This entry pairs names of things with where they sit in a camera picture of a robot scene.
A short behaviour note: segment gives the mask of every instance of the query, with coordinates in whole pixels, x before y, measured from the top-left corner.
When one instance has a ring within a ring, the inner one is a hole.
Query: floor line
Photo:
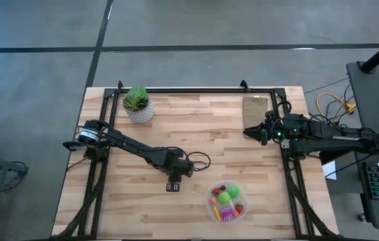
[[[309,94],[309,93],[311,93],[311,92],[313,92],[313,91],[320,90],[320,89],[322,89],[322,88],[325,88],[325,87],[328,87],[328,86],[331,86],[331,85],[334,85],[334,84],[340,83],[341,81],[348,80],[348,79],[349,79],[349,77],[343,78],[343,79],[341,79],[341,80],[337,80],[337,81],[332,82],[332,83],[330,83],[330,84],[326,84],[326,85],[324,85],[324,86],[320,86],[320,87],[314,88],[313,90],[309,90],[309,91],[307,91],[307,92],[304,92],[304,94]]]
[[[98,33],[96,49],[93,54],[90,70],[88,71],[85,88],[93,86],[94,77],[96,76],[97,65],[100,58],[100,52],[103,45],[104,36],[106,34],[106,29],[108,27],[109,16],[110,16],[110,12],[112,11],[113,2],[114,0],[108,0],[108,2],[106,3],[106,8],[104,9],[102,25],[100,26],[100,31]]]

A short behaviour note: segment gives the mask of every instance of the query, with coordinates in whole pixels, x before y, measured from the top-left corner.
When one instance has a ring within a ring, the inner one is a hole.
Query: yellow cable
[[[351,100],[351,99],[353,99],[354,98],[354,96],[352,96],[352,97],[350,97],[350,98],[348,98],[347,100],[346,100],[346,103],[347,103],[347,112],[351,112],[351,113],[353,113],[353,111],[355,110],[355,108],[356,108],[356,104],[350,104],[349,103],[349,100]],[[339,108],[338,108],[338,110],[337,110],[337,112],[335,113],[335,116],[334,116],[334,118],[333,119],[335,119],[335,118],[337,118],[338,117],[338,113],[340,112],[340,110],[346,105],[346,103],[343,103]]]
[[[338,117],[338,113],[340,112],[340,110],[344,107],[346,108],[346,112],[349,112],[349,113],[353,113],[355,108],[356,108],[356,104],[350,104],[349,103],[349,100],[353,99],[354,96],[348,98],[346,101],[342,100],[340,97],[332,94],[332,93],[329,93],[329,92],[322,92],[320,93],[317,98],[316,98],[316,107],[317,107],[317,111],[319,111],[319,114],[325,116],[320,108],[320,98],[321,96],[324,96],[324,95],[328,95],[330,97],[333,97],[334,99],[336,99],[337,101],[340,101],[342,103],[342,105],[338,108],[337,112],[335,113],[335,116],[332,118],[332,119],[335,119]]]
[[[337,101],[341,101],[343,104],[344,104],[344,101],[342,99],[340,99],[338,96],[332,94],[332,93],[328,93],[328,92],[322,92],[320,93],[317,98],[316,98],[316,107],[317,107],[317,111],[319,111],[319,114],[325,116],[323,113],[322,113],[322,110],[320,108],[320,103],[319,103],[319,100],[321,98],[321,96],[324,96],[324,95],[328,95],[330,97],[333,97],[334,99],[336,99]]]

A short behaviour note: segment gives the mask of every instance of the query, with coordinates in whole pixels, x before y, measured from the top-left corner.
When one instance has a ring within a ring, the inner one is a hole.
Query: gray floor
[[[0,48],[95,46],[106,0],[0,1]],[[379,1],[120,0],[104,46],[185,44],[379,43]],[[341,80],[346,64],[377,49],[103,53],[94,86],[303,86]],[[54,221],[71,138],[92,53],[0,54],[0,157],[30,166],[25,181],[1,194],[0,240],[46,238]],[[306,94],[341,96],[348,80]],[[325,97],[325,109],[330,100]],[[360,126],[358,114],[344,122]],[[341,234],[379,240],[361,224],[359,196],[333,188]]]

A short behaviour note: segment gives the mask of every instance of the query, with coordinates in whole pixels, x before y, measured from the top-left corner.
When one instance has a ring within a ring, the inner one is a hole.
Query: wooden table
[[[302,87],[285,89],[292,112],[308,115]],[[87,89],[79,125],[98,119],[103,91],[104,88]],[[203,151],[212,158],[212,165],[192,178],[183,177],[179,193],[167,193],[166,175],[139,157],[112,149],[98,238],[295,237],[279,146],[271,141],[262,147],[242,134],[242,98],[254,94],[150,94],[155,115],[146,124],[130,121],[123,108],[123,96],[119,98],[116,129],[153,147]],[[268,94],[259,96],[269,98]],[[73,152],[69,165],[81,160],[82,155],[83,151]],[[89,165],[89,161],[83,162],[66,174],[53,234],[60,233],[79,210]],[[337,233],[321,163],[308,158],[301,165],[309,203],[327,227]],[[243,188],[250,206],[244,219],[233,225],[215,223],[205,205],[209,186],[227,179]],[[306,233],[301,208],[299,212]]]

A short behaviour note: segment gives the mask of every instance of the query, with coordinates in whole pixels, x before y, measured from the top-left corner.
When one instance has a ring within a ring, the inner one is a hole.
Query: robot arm
[[[104,148],[118,147],[144,160],[154,168],[169,176],[167,191],[179,191],[181,176],[191,177],[194,172],[194,163],[188,159],[182,159],[185,154],[179,148],[150,147],[140,143],[115,129],[108,129],[108,124],[100,120],[88,120],[80,130],[78,140],[63,143],[70,151],[75,147],[87,147],[84,157],[97,159]]]
[[[326,162],[350,151],[375,155],[379,153],[379,135],[367,128],[343,128],[311,120],[302,114],[286,114],[277,118],[273,111],[266,113],[265,122],[244,130],[245,135],[266,145],[289,142],[290,158],[304,159],[312,151],[320,151]]]

